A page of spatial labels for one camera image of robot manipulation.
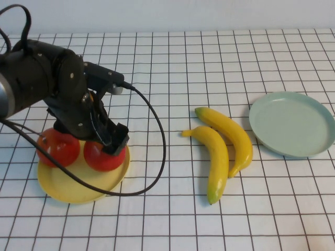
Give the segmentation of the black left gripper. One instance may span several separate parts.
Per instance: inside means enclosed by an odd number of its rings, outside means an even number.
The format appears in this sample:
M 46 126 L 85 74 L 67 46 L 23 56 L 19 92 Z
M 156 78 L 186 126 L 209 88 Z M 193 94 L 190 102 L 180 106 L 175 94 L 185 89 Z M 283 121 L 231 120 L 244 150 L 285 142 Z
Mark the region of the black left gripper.
M 110 143 L 111 136 L 111 143 L 103 147 L 108 155 L 118 156 L 129 141 L 129 129 L 121 123 L 108 123 L 103 102 L 91 90 L 68 96 L 52 93 L 48 96 L 48 108 L 57 119 L 55 129 L 62 133 L 98 143 Z

